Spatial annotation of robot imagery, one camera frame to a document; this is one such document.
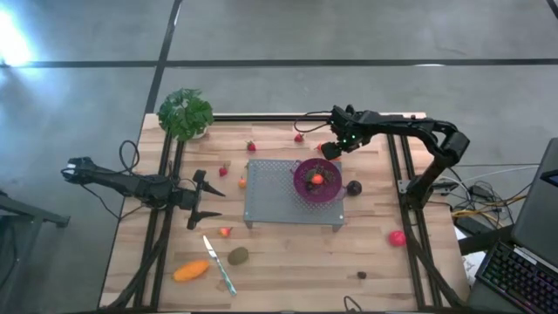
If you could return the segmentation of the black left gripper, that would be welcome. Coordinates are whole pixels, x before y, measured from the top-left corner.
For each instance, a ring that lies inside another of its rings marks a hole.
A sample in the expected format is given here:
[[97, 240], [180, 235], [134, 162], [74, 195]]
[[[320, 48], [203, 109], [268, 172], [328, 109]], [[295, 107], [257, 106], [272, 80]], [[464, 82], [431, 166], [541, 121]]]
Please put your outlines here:
[[205, 218], [220, 216], [221, 213], [200, 211], [199, 205], [201, 202], [201, 192], [207, 192], [213, 195], [223, 195], [222, 192], [213, 188], [208, 181], [204, 181], [206, 175], [205, 170], [197, 170], [194, 173], [192, 181], [195, 184], [195, 189], [183, 188], [180, 191], [180, 202], [178, 207], [183, 210], [189, 210], [190, 216], [187, 219], [187, 229], [195, 229], [197, 224]]

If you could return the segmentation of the orange fruit with green leaves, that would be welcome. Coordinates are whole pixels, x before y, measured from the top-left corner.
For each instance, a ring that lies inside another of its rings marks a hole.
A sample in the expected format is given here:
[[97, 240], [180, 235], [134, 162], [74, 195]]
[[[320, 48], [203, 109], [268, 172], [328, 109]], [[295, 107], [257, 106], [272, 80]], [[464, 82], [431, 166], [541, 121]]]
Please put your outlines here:
[[304, 187], [314, 192], [328, 187], [333, 181], [333, 173], [323, 167], [314, 167], [304, 175]]

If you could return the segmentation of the brown kiwi fruit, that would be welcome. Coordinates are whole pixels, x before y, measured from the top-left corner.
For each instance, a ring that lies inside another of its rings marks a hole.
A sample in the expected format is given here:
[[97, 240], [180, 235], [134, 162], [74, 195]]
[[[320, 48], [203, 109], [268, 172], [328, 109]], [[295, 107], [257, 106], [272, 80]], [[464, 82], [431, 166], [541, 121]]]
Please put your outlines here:
[[229, 252], [227, 259], [230, 265], [240, 265], [249, 259], [249, 252], [245, 247], [237, 247]]

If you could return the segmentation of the purple colander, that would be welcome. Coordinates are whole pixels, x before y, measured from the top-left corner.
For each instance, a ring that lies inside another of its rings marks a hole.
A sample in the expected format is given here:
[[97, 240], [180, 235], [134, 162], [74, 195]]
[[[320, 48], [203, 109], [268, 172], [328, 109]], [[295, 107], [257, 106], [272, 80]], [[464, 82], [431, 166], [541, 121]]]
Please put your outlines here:
[[[339, 162], [321, 158], [295, 160], [289, 168], [293, 177], [293, 187], [297, 194], [308, 202], [325, 203], [343, 198], [344, 185], [340, 166]], [[333, 181], [326, 188], [310, 192], [304, 187], [304, 175], [314, 167], [323, 167], [330, 170], [333, 173]]]

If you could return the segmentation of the orange oblong fruit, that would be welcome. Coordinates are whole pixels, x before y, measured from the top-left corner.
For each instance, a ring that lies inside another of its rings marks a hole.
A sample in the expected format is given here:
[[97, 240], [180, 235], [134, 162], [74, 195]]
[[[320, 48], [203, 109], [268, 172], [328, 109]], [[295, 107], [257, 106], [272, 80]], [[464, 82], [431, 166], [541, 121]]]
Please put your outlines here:
[[196, 260], [189, 263], [185, 263], [173, 273], [173, 280], [179, 283], [191, 281], [203, 275], [208, 269], [208, 267], [209, 267], [208, 260]]

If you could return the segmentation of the grey perforated metal shelf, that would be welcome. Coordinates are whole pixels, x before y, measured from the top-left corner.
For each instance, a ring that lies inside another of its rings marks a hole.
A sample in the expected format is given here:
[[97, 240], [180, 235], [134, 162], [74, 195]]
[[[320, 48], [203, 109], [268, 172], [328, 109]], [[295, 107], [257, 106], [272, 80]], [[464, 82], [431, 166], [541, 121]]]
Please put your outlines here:
[[328, 201], [312, 201], [296, 191], [300, 160], [252, 159], [248, 162], [243, 218], [250, 229], [255, 222], [344, 225], [344, 191]]

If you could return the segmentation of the green plant in white pot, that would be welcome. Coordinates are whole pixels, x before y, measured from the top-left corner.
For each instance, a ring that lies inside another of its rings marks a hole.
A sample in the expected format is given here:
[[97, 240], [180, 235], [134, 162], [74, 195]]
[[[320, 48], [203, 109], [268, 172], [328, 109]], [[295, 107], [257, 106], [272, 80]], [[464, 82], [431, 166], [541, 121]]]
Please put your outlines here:
[[160, 127], [180, 141], [192, 140], [214, 123], [213, 107], [201, 90], [181, 88], [168, 94], [157, 112]]

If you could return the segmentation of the black power adapter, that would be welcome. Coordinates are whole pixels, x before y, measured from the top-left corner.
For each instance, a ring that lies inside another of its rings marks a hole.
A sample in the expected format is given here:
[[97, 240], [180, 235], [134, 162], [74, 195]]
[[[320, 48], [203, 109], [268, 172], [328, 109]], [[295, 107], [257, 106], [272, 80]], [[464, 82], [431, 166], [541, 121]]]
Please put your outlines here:
[[487, 230], [487, 227], [483, 223], [468, 216], [456, 218], [454, 220], [454, 225], [462, 232], [469, 235], [483, 234]]

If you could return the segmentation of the dark grey metal stand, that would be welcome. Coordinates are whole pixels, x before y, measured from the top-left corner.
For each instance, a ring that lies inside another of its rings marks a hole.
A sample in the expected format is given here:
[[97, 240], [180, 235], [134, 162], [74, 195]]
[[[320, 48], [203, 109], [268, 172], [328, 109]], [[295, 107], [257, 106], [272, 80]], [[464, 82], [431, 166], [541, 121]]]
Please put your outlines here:
[[6, 314], [44, 222], [65, 228], [69, 216], [11, 199], [0, 190], [0, 314]]

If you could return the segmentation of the white paper sheet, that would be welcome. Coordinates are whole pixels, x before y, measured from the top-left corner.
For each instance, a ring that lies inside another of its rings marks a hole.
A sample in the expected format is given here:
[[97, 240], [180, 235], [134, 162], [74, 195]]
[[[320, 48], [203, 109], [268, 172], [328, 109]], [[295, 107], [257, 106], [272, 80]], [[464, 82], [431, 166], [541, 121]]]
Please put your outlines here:
[[486, 253], [484, 251], [481, 251], [466, 254], [461, 257], [466, 272], [466, 279], [470, 287], [472, 287], [474, 285], [474, 282], [476, 281], [475, 275], [485, 256]]

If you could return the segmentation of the grey laptop with lit keyboard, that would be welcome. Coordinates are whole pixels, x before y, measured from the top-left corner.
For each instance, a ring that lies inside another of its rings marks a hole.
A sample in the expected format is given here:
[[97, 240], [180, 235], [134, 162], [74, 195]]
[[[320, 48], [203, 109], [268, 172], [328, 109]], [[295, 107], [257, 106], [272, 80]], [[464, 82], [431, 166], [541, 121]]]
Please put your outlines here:
[[509, 240], [488, 250], [467, 305], [492, 313], [558, 314], [558, 138], [549, 141]]

